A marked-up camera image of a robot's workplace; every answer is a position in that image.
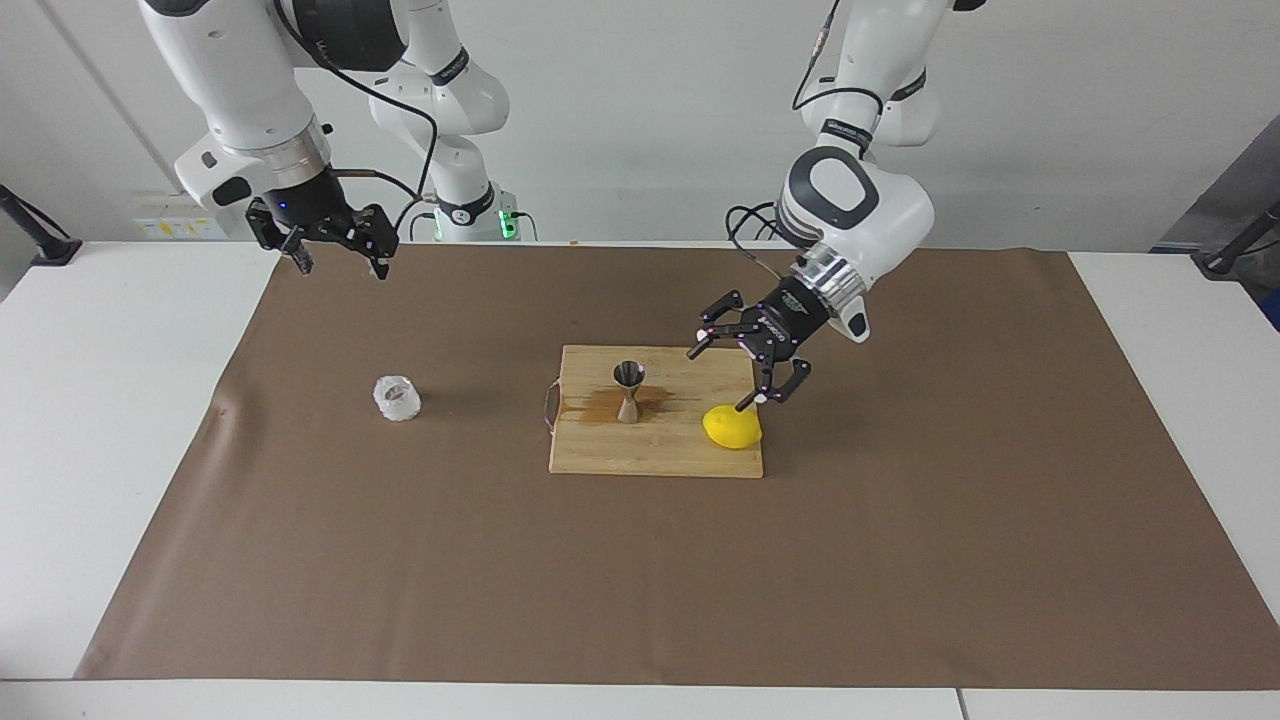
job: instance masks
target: wall socket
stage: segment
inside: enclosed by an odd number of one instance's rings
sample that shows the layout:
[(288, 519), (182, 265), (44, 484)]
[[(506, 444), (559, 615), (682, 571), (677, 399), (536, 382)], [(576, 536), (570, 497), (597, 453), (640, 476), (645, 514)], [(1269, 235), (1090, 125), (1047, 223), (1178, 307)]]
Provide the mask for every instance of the wall socket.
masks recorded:
[(228, 240), (228, 233), (195, 200), (186, 195), (134, 196), (133, 223), (147, 240)]

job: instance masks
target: cutting board handle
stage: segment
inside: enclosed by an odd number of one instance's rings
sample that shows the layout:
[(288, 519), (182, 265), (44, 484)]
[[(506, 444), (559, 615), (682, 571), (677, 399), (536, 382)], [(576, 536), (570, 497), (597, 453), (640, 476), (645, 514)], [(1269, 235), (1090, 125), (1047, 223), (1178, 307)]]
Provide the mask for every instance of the cutting board handle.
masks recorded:
[[(550, 387), (547, 388), (547, 400), (543, 404), (543, 421), (547, 423), (547, 429), (550, 430), (552, 436), (556, 434), (556, 420), (553, 420), (552, 418), (556, 416), (558, 419), (559, 415), (559, 401), (561, 401), (559, 380), (561, 380), (559, 378), (556, 378), (556, 382), (553, 382)], [(554, 413), (552, 413), (552, 393), (556, 393)]]

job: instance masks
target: brown liquid stain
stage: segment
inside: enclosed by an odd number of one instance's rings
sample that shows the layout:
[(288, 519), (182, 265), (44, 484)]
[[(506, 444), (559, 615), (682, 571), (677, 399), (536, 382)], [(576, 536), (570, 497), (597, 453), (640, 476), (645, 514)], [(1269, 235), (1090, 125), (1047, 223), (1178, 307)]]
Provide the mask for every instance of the brown liquid stain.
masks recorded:
[[(640, 406), (640, 421), (637, 424), (643, 425), (660, 415), (667, 406), (667, 401), (672, 397), (675, 397), (675, 395), (668, 392), (666, 388), (640, 386), (640, 389), (636, 392), (636, 405)], [(584, 425), (607, 425), (611, 423), (618, 423), (618, 410), (621, 409), (621, 389), (598, 389), (588, 396), (586, 405), (581, 407), (564, 405), (561, 409), (561, 416), (563, 418), (568, 413), (573, 413), (575, 423), (581, 423)]]

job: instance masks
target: wooden cutting board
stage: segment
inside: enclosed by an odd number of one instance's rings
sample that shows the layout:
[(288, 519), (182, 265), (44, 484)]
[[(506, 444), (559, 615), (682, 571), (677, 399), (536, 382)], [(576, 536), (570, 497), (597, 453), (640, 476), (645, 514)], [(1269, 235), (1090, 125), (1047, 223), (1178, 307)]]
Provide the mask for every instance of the wooden cutting board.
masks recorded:
[[(751, 359), (740, 350), (713, 348), (690, 361), (685, 352), (684, 347), (566, 346), (550, 471), (763, 478), (759, 445), (724, 450), (703, 430), (708, 410), (735, 405), (753, 391)], [(622, 391), (613, 382), (613, 369), (627, 360), (645, 366), (645, 382), (636, 393), (640, 421), (635, 425), (617, 418)]]

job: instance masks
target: metal jigger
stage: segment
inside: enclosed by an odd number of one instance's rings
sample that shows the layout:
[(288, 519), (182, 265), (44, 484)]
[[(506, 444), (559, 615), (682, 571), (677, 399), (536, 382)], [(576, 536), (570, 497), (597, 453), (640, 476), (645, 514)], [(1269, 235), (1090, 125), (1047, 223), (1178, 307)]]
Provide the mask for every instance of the metal jigger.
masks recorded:
[(622, 388), (622, 409), (618, 410), (618, 421), (634, 425), (640, 421), (640, 406), (636, 404), (636, 391), (644, 384), (644, 365), (635, 360), (627, 360), (613, 369), (613, 382)]

